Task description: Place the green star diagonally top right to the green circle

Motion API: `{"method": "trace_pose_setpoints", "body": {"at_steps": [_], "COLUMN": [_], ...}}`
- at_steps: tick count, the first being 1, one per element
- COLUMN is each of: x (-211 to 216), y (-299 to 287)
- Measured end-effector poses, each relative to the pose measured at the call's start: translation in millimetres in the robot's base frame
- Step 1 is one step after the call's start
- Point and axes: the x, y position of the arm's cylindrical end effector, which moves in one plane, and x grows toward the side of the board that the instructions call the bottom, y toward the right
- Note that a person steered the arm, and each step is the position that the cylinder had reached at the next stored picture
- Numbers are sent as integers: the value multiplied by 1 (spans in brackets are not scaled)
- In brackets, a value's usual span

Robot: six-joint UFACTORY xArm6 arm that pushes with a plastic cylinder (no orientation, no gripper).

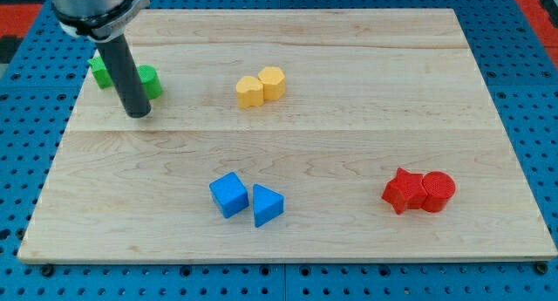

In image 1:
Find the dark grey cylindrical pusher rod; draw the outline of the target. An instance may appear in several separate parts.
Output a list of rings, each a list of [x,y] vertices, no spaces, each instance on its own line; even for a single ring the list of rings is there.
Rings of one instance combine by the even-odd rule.
[[[96,46],[126,115],[134,119],[147,116],[151,105],[126,37],[120,35]]]

